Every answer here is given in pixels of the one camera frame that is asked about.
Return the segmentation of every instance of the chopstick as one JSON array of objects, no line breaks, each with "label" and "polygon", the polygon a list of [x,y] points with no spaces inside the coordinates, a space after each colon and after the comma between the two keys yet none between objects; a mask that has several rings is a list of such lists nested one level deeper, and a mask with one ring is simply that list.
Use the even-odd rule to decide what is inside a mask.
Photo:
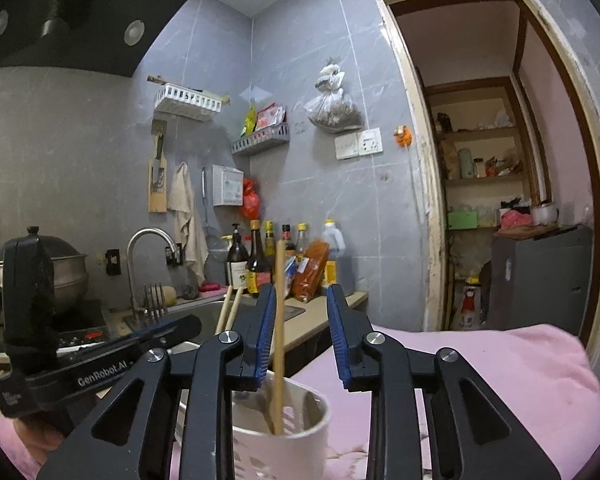
[{"label": "chopstick", "polygon": [[216,334],[219,334],[224,330],[224,320],[226,319],[227,310],[229,308],[229,300],[231,299],[231,293],[234,291],[234,288],[229,285],[229,288],[226,290],[226,296],[224,297],[224,301],[222,302],[222,310],[220,311],[220,316],[218,317],[218,324],[216,325]]},{"label": "chopstick", "polygon": [[238,305],[240,304],[240,299],[242,298],[242,293],[244,292],[244,287],[239,286],[238,292],[235,293],[234,304],[231,306],[231,310],[229,311],[229,317],[226,320],[226,325],[224,327],[225,330],[231,330],[234,326],[235,316],[238,314]]},{"label": "chopstick", "polygon": [[273,329],[273,428],[274,434],[283,433],[282,410],[285,378],[285,243],[278,240],[276,247],[276,322]]}]

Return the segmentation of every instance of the pink blanket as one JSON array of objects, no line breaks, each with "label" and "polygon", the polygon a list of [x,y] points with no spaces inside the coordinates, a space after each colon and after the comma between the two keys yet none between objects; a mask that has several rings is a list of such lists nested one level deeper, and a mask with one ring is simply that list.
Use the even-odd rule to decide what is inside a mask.
[{"label": "pink blanket", "polygon": [[[600,386],[582,346],[571,335],[545,325],[509,332],[377,330],[416,350],[435,353],[445,346],[457,349],[538,441],[562,480],[571,480],[600,444]],[[342,388],[331,349],[294,380],[331,401],[324,480],[364,478],[370,394],[350,394]],[[426,432],[426,425],[421,425],[425,467]],[[11,421],[1,416],[0,446],[27,479],[36,477],[39,466],[14,433]],[[174,459],[172,479],[176,478],[178,461],[176,456]]]}]

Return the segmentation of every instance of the refrigerator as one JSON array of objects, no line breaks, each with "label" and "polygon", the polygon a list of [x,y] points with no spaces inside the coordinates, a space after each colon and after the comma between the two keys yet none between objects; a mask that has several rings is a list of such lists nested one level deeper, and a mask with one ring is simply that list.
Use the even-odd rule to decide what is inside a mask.
[{"label": "refrigerator", "polygon": [[592,242],[585,226],[529,240],[493,237],[485,328],[548,323],[578,336],[589,297]]}]

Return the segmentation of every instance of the stove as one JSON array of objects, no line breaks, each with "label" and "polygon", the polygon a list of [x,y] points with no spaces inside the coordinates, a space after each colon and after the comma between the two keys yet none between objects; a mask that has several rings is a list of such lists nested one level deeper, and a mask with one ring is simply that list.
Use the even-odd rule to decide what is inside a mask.
[{"label": "stove", "polygon": [[51,328],[58,332],[58,347],[70,348],[110,339],[100,300],[83,300],[67,312],[55,316]]}]

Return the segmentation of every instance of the wall socket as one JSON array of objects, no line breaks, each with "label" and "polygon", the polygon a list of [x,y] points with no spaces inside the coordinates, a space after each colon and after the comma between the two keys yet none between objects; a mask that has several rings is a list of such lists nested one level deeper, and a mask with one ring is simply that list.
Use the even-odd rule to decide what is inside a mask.
[{"label": "wall socket", "polygon": [[335,145],[338,160],[380,153],[382,152],[380,128],[341,135],[335,138]]},{"label": "wall socket", "polygon": [[373,128],[358,133],[358,151],[360,155],[371,155],[382,152],[382,137],[380,128]]}]

